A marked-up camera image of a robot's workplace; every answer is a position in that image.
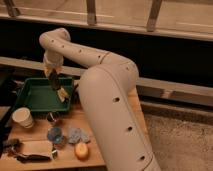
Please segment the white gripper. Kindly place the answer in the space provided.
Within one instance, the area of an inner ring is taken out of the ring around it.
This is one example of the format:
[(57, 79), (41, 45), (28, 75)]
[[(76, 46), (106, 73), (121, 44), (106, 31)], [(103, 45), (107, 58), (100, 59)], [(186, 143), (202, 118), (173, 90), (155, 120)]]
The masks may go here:
[(53, 69), (56, 70), (58, 76), (62, 74), (62, 66), (64, 62), (62, 55), (45, 53), (43, 62), (45, 68), (44, 74), (46, 78), (49, 78)]

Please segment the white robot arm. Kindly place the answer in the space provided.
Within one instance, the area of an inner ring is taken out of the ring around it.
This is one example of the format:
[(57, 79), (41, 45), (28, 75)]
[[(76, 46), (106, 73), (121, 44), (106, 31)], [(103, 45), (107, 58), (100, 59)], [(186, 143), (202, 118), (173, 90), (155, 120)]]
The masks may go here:
[(116, 53), (72, 43), (64, 28), (40, 35), (44, 65), (59, 70), (68, 58), (86, 68), (79, 97), (108, 171), (161, 171), (128, 100), (136, 64)]

